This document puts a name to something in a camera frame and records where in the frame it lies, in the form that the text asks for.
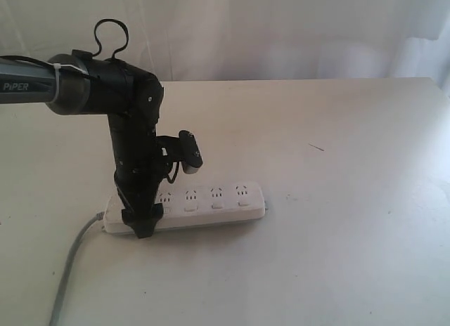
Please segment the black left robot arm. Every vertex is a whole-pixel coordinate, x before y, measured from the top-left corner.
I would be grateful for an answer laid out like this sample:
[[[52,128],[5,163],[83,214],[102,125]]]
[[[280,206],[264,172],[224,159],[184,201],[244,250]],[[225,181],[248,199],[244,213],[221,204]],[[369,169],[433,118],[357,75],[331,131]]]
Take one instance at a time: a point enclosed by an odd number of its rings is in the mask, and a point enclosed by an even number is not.
[[[1,103],[43,103],[58,115],[106,115],[115,159],[122,221],[139,238],[151,237],[163,216],[155,199],[170,168],[156,124],[164,96],[158,78],[122,60],[87,53],[48,62],[1,57]]]

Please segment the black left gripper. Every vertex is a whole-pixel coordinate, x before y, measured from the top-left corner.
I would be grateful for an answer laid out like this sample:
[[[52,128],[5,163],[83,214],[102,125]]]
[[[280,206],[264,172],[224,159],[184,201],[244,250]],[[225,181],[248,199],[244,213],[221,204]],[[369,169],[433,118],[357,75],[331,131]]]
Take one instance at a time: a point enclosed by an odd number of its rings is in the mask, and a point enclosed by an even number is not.
[[[123,204],[122,221],[138,239],[152,237],[157,223],[164,215],[163,206],[155,204],[155,200],[168,172],[167,164],[151,164],[143,169],[129,168],[124,164],[115,166],[114,181]]]

